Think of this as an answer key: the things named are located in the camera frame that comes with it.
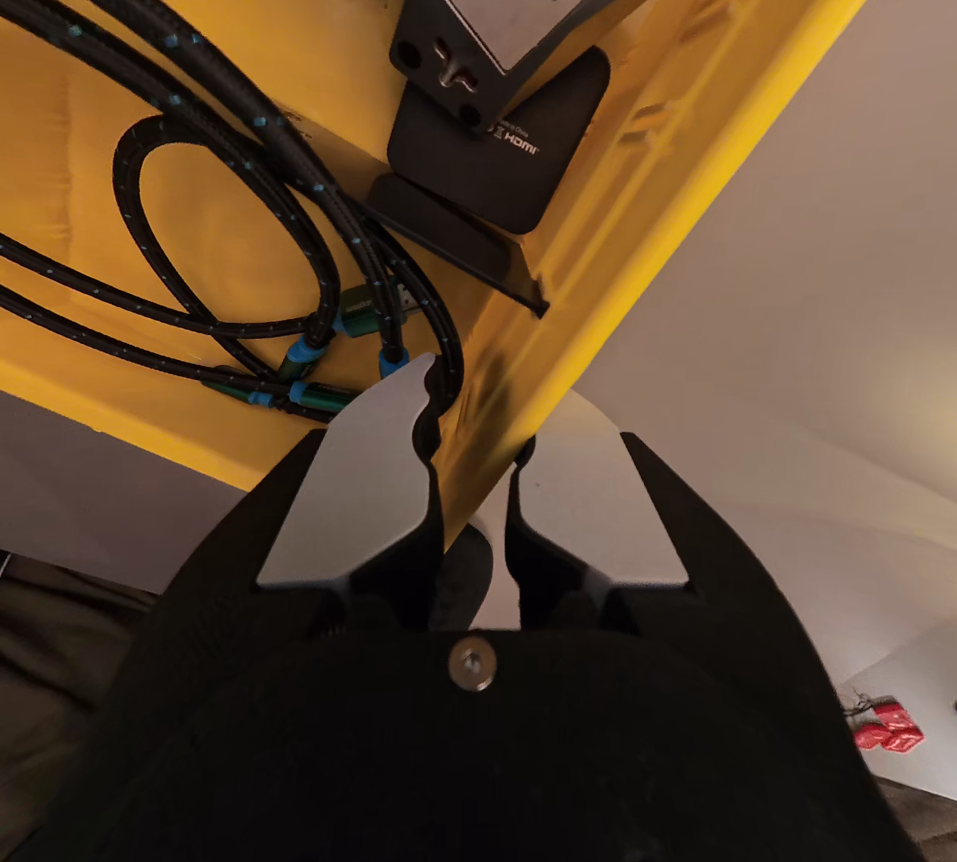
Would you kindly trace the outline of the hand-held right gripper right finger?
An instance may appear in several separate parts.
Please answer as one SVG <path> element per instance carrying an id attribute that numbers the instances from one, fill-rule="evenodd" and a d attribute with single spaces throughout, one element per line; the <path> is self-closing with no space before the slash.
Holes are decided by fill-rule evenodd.
<path id="1" fill-rule="evenodd" d="M 601 610 L 620 587 L 670 590 L 689 581 L 623 433 L 575 391 L 516 460 L 505 561 L 520 614 L 552 614 L 572 593 Z"/>

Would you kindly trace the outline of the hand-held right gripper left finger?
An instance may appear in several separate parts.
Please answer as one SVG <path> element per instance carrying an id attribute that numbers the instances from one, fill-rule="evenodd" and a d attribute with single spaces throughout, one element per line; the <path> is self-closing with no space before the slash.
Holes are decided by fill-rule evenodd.
<path id="1" fill-rule="evenodd" d="M 351 402 L 328 426 L 257 577 L 345 602 L 374 596 L 429 612 L 445 531 L 433 459 L 443 368 L 425 353 Z"/>

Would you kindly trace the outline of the yellow plastic bin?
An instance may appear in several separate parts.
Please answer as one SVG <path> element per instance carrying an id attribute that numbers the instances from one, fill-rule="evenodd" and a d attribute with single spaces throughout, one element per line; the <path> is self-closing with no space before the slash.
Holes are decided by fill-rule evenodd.
<path id="1" fill-rule="evenodd" d="M 365 198 L 385 174 L 402 81 L 386 61 L 399 0 L 165 0 L 200 25 Z M 520 238 L 549 310 L 518 303 L 419 251 L 464 345 L 464 395 L 441 419 L 447 535 L 472 517 L 520 444 L 578 380 L 865 0 L 653 0 L 599 35 L 609 89 L 544 222 Z M 2 232 L 55 263 L 175 306 L 113 197 L 113 151 L 154 114 L 127 90 L 2 21 Z M 225 318 L 301 313 L 318 290 L 260 202 L 198 148 L 149 158 L 145 202 L 168 254 Z M 2 284 L 84 327 L 203 364 L 211 341 L 163 329 L 2 262 Z M 307 422 L 241 408 L 199 382 L 131 365 L 2 315 L 2 392 L 249 490 Z"/>

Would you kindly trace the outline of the black bin divider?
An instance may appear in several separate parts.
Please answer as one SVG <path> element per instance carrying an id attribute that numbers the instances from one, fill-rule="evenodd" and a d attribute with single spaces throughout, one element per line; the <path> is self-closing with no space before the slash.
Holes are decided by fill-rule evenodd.
<path id="1" fill-rule="evenodd" d="M 520 244 L 396 174 L 380 174 L 364 202 L 367 215 L 445 263 L 543 318 L 549 304 Z"/>

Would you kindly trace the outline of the person's olive trousers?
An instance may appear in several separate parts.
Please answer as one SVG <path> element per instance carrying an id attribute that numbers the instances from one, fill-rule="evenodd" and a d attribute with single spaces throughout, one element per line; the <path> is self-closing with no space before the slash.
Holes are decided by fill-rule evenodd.
<path id="1" fill-rule="evenodd" d="M 2 576 L 2 860 L 919 860 L 781 595 L 796 664 L 560 599 L 542 629 L 430 624 L 257 583 L 209 539 L 160 599 Z"/>

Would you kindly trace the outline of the red toy cubes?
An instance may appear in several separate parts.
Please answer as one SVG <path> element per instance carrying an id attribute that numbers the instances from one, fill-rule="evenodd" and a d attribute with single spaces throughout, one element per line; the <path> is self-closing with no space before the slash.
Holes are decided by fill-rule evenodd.
<path id="1" fill-rule="evenodd" d="M 907 754 L 926 740 L 923 730 L 896 697 L 859 693 L 843 709 L 858 750 Z"/>

